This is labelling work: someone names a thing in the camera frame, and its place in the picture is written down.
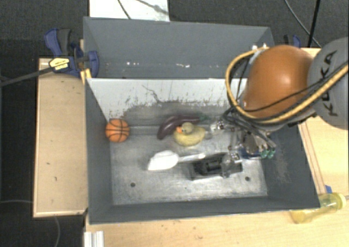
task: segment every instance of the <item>yellow bottle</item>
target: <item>yellow bottle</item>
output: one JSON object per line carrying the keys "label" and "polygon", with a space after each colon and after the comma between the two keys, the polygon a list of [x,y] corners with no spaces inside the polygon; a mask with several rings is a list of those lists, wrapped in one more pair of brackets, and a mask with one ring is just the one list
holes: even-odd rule
{"label": "yellow bottle", "polygon": [[342,194],[332,193],[319,196],[320,208],[291,211],[293,221],[297,224],[309,223],[312,219],[326,213],[334,213],[345,207],[347,201]]}

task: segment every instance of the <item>rubber duck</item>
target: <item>rubber duck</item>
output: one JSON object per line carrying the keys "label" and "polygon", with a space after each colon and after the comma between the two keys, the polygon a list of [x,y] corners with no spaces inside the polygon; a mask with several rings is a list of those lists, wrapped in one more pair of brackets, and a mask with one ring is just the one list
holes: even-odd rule
{"label": "rubber duck", "polygon": [[173,133],[174,140],[182,146],[193,146],[205,137],[206,130],[203,127],[185,122],[178,126]]}

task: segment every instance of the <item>yellow tag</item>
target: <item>yellow tag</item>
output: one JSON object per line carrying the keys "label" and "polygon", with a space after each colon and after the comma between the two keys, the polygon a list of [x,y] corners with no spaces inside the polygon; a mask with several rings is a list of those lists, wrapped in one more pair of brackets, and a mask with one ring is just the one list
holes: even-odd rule
{"label": "yellow tag", "polygon": [[49,62],[50,67],[56,70],[64,69],[68,67],[69,59],[67,58],[55,58]]}
{"label": "yellow tag", "polygon": [[55,66],[55,70],[61,70],[61,69],[65,69],[67,67],[68,67],[68,64],[58,65],[58,66]]}

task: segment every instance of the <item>bin floor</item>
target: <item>bin floor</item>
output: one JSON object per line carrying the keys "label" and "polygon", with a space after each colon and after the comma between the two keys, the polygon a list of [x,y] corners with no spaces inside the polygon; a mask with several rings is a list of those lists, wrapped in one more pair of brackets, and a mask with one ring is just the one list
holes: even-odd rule
{"label": "bin floor", "polygon": [[243,172],[225,179],[211,177],[192,181],[186,164],[164,171],[147,170],[149,159],[166,149],[179,155],[226,152],[230,143],[229,132],[185,148],[177,145],[172,136],[157,140],[155,127],[146,131],[147,134],[142,134],[139,129],[135,131],[138,135],[131,135],[123,143],[110,145],[114,205],[267,195],[260,160],[243,160]]}

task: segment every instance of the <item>metal bracket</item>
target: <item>metal bracket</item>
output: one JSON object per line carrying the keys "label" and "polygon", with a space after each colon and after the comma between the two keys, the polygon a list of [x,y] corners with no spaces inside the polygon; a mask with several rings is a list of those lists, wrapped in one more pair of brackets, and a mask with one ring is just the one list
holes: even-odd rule
{"label": "metal bracket", "polygon": [[83,246],[84,247],[104,247],[104,232],[98,231],[84,232],[83,233]]}

